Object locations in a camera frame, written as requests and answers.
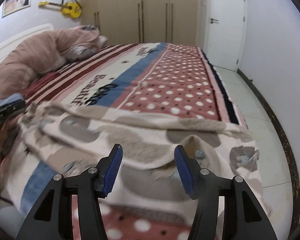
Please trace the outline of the cream patterned pajama pants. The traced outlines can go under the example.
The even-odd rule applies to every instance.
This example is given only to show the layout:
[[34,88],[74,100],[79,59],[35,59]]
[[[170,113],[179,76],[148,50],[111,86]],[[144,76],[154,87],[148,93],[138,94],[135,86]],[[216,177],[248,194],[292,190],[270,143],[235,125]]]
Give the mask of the cream patterned pajama pants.
[[53,102],[31,105],[19,125],[23,168],[12,199],[22,213],[29,212],[53,175],[78,175],[115,144],[123,148],[123,161],[107,203],[122,210],[163,222],[193,220],[196,203],[185,193],[174,162],[178,145],[217,176],[242,176],[263,199],[259,150],[238,125]]

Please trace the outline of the light blue folded garment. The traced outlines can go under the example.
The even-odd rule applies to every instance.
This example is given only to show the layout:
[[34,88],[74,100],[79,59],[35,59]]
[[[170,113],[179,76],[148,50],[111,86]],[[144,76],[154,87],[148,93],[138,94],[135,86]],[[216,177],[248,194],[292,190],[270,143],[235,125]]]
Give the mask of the light blue folded garment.
[[15,93],[5,99],[0,99],[0,109],[4,107],[15,106],[19,103],[25,105],[25,100],[20,93]]

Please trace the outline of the dark red folded garment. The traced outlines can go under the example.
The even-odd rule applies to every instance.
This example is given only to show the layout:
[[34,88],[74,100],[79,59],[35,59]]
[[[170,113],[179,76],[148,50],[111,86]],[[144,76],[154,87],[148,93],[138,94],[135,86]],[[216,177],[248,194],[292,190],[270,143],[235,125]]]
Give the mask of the dark red folded garment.
[[43,88],[47,83],[51,82],[53,79],[59,77],[59,73],[51,72],[42,77],[37,81],[34,81],[29,85],[29,87],[21,91],[21,95],[25,100],[29,99],[31,96],[36,94],[41,88]]

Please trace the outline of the pink striped duvet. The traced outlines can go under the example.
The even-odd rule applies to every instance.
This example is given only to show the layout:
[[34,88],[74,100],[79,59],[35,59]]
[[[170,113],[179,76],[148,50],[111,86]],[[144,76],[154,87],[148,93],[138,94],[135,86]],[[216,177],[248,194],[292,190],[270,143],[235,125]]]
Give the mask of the pink striped duvet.
[[107,40],[94,25],[45,31],[25,39],[0,63],[0,100],[67,63],[94,56]]

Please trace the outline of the white headboard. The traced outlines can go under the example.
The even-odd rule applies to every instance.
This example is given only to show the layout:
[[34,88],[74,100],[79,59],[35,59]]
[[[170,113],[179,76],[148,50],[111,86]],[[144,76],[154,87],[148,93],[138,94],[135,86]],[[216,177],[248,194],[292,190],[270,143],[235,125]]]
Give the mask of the white headboard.
[[15,50],[15,48],[23,42],[25,39],[37,35],[39,33],[45,32],[45,31],[51,31],[54,30],[54,27],[50,23],[42,24],[36,27],[33,27],[31,29],[22,31],[19,34],[16,34],[6,41],[2,42],[0,44],[0,64],[1,62],[7,57],[7,55]]

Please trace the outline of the yellow ukulele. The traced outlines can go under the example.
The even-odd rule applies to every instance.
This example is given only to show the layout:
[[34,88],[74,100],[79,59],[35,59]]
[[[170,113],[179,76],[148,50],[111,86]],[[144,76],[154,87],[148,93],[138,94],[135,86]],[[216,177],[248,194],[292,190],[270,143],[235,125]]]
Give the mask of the yellow ukulele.
[[62,0],[61,3],[40,1],[38,7],[57,7],[63,15],[73,19],[80,18],[82,14],[82,6],[78,0]]

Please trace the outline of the striped polka dot bed blanket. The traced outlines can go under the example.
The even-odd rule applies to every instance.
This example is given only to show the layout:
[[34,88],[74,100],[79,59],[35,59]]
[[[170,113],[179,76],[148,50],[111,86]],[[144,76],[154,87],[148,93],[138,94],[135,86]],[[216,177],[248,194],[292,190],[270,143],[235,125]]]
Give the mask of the striped polka dot bed blanket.
[[[44,102],[102,106],[178,118],[204,118],[247,130],[218,73],[194,46],[167,43],[108,46],[92,58],[56,72],[59,77],[26,100],[27,110]],[[13,207],[25,217],[29,212],[22,213],[12,199],[23,168],[19,154],[21,118],[13,146],[2,157],[0,176]],[[110,239],[186,239],[190,230],[191,222],[171,223],[142,217],[110,205],[107,199],[101,202],[101,212]]]

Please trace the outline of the wooden wardrobe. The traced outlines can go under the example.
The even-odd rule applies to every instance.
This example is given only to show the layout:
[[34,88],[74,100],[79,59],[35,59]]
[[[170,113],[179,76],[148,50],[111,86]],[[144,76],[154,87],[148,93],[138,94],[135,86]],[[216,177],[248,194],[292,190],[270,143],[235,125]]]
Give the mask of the wooden wardrobe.
[[79,0],[81,23],[95,25],[108,45],[195,45],[199,0]]

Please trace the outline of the white door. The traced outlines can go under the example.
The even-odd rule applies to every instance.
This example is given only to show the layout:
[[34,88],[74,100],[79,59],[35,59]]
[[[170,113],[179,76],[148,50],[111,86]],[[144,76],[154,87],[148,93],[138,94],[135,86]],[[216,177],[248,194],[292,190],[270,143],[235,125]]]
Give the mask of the white door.
[[247,0],[207,0],[207,5],[206,55],[214,66],[235,72],[244,47]]

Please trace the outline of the framed wall picture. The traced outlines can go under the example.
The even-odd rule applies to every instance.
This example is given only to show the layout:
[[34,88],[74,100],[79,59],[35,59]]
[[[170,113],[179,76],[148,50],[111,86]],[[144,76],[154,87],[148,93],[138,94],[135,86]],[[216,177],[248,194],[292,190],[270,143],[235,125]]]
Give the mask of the framed wall picture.
[[31,0],[4,0],[2,18],[31,6]]

